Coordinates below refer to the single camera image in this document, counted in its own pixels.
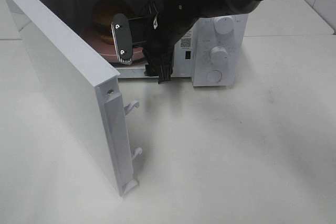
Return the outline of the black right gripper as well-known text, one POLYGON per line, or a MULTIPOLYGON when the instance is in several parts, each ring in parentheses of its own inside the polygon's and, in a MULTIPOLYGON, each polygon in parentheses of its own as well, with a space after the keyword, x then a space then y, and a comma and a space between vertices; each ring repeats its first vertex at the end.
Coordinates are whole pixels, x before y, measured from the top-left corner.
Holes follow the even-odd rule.
POLYGON ((159 76, 158 84, 171 81, 173 51, 179 33, 178 11, 178 2, 163 1, 159 7, 150 1, 139 16, 128 20, 133 46, 143 48, 147 61, 145 76, 159 76))

